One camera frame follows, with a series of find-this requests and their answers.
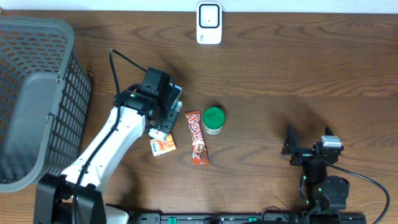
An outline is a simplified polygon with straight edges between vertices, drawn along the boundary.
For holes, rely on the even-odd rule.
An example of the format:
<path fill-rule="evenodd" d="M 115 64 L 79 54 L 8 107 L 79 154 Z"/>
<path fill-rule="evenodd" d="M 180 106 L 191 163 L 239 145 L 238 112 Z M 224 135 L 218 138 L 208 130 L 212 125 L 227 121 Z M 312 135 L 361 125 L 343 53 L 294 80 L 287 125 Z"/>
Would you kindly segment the orange small box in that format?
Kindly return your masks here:
<path fill-rule="evenodd" d="M 168 134 L 165 141 L 151 139 L 150 146 L 151 146 L 152 154 L 154 157 L 161 156 L 163 154 L 172 152 L 177 149 L 172 134 Z"/>

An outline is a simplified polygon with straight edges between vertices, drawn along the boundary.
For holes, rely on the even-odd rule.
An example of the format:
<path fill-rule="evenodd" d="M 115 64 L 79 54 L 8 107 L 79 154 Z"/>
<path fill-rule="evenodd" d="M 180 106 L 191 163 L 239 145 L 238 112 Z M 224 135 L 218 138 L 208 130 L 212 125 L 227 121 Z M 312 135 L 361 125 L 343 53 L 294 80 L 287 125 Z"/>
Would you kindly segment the green lid white jar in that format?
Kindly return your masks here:
<path fill-rule="evenodd" d="M 221 132 L 225 122 L 225 114 L 217 107 L 208 108 L 203 114 L 203 125 L 205 132 L 216 135 Z"/>

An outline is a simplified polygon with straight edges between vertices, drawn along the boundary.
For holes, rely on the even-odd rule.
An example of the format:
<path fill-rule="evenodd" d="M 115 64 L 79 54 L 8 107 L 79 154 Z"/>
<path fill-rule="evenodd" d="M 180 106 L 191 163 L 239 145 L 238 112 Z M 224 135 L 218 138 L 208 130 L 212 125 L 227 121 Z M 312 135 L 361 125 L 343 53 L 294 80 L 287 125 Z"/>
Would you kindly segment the orange Top chocolate bar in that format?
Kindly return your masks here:
<path fill-rule="evenodd" d="M 185 113 L 188 120 L 190 135 L 192 139 L 193 165 L 209 165 L 208 151 L 201 130 L 200 111 L 189 111 Z"/>

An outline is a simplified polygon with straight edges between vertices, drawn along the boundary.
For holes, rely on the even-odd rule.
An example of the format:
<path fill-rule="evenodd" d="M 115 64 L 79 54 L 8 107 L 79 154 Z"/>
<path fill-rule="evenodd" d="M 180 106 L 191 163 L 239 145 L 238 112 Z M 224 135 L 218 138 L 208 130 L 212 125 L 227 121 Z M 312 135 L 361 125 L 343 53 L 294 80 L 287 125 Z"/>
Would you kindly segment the white blue Panadol box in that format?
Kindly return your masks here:
<path fill-rule="evenodd" d="M 172 132 L 174 124 L 178 118 L 179 112 L 182 108 L 182 102 L 180 101 L 180 97 L 182 95 L 182 88 L 180 86 L 169 85 L 169 89 L 167 92 L 167 97 L 165 99 L 165 116 L 162 122 L 159 125 L 155 125 L 150 128 L 149 136 L 160 140 L 162 142 L 165 141 L 168 134 Z"/>

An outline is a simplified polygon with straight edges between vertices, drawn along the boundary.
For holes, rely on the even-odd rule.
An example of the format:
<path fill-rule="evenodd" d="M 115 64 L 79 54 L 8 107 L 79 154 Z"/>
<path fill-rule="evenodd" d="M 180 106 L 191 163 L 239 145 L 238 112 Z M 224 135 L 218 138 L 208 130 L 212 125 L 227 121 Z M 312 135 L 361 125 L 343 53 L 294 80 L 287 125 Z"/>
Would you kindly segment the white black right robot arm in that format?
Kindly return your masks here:
<path fill-rule="evenodd" d="M 350 184 L 342 177 L 328 175 L 327 166 L 337 162 L 343 150 L 329 127 L 311 148 L 299 147 L 293 127 L 288 128 L 281 154 L 290 156 L 290 165 L 302 167 L 299 192 L 307 201 L 307 208 L 297 215 L 298 223 L 342 222 Z"/>

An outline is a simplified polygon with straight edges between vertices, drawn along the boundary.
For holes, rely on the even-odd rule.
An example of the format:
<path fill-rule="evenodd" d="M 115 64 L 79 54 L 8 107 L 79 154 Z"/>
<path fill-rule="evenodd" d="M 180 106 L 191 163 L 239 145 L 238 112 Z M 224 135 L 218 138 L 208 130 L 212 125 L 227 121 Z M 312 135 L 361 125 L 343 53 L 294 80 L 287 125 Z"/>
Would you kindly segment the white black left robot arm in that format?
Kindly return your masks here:
<path fill-rule="evenodd" d="M 107 122 L 79 158 L 59 176 L 39 181 L 34 223 L 130 223 L 133 215 L 105 204 L 103 192 L 127 150 L 144 133 L 164 141 L 182 107 L 173 84 L 132 85 L 118 92 Z"/>

